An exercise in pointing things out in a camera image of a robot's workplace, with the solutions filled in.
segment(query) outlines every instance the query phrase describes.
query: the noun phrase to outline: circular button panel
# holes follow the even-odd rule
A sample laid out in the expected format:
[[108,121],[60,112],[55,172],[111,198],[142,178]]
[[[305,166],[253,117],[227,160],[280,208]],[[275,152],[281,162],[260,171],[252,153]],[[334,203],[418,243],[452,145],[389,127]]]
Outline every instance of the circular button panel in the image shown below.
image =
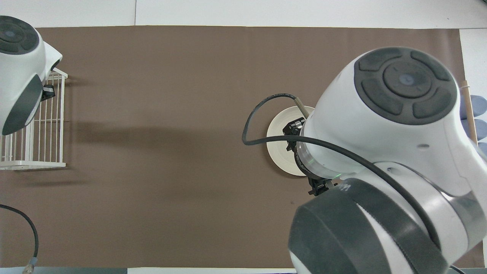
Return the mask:
[[0,16],[0,53],[21,55],[39,45],[36,30],[26,22],[10,16]]
[[456,102],[458,88],[451,73],[418,50],[376,49],[359,58],[354,68],[360,99],[388,120],[429,124],[448,114]]
[[396,61],[384,70],[384,83],[395,94],[404,98],[424,96],[431,88],[431,79],[420,66]]

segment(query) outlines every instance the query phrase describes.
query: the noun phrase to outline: brown surface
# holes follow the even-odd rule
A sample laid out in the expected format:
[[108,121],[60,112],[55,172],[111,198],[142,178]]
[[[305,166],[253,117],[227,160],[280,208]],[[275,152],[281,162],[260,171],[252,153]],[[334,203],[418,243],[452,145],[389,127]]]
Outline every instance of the brown surface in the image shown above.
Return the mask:
[[[289,226],[308,184],[276,168],[264,145],[242,145],[252,108],[279,92],[314,106],[348,62],[383,46],[426,51],[464,78],[458,30],[39,31],[70,75],[69,167],[2,171],[0,193],[36,223],[41,266],[291,267]],[[289,106],[269,103],[251,136]],[[29,227],[6,211],[0,219],[1,266],[25,265]]]
[[455,266],[461,268],[484,267],[484,250],[483,244],[479,243],[474,246],[467,254],[463,255],[458,261],[454,263]]

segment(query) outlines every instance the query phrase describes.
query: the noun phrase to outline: wooden stick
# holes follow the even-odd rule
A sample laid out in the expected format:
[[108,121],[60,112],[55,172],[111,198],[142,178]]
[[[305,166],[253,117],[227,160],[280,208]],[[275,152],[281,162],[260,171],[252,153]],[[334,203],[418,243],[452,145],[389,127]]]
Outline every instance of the wooden stick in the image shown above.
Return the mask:
[[475,143],[475,145],[478,145],[469,87],[470,86],[468,85],[468,82],[465,80],[462,81],[462,86],[460,87],[460,90],[462,91],[463,100],[465,102],[465,110],[467,111],[468,131],[470,133],[469,137]]
[[308,116],[309,116],[309,112],[306,110],[306,108],[304,108],[304,105],[303,103],[301,102],[301,99],[299,99],[299,97],[296,97],[296,99],[294,99],[294,103],[298,106],[298,108],[301,110],[301,113],[303,114],[304,118],[305,119],[308,119]]

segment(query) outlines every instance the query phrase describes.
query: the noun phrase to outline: dark gray joint cap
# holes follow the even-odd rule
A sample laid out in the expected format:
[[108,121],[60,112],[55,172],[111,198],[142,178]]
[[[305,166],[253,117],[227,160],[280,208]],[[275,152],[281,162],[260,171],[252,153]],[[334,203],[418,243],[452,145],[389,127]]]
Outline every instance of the dark gray joint cap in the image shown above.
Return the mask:
[[2,129],[2,135],[9,135],[21,130],[30,122],[27,119],[29,119],[32,111],[39,107],[38,102],[41,95],[42,83],[39,76],[36,74],[27,84],[8,114]]
[[313,274],[391,273],[370,222],[337,187],[298,208],[289,250]]
[[39,45],[39,35],[26,22],[11,16],[0,16],[0,53],[22,55]]
[[458,88],[451,73],[415,49],[373,50],[355,62],[355,88],[375,113],[397,123],[424,125],[446,116]]

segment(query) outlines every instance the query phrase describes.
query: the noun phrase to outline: white wire basket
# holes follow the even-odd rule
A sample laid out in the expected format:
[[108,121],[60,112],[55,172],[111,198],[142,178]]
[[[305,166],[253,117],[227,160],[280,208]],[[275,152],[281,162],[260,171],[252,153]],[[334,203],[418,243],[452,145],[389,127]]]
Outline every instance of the white wire basket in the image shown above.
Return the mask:
[[63,162],[64,85],[68,75],[54,68],[46,84],[56,96],[42,101],[22,130],[0,136],[0,170],[65,167]]

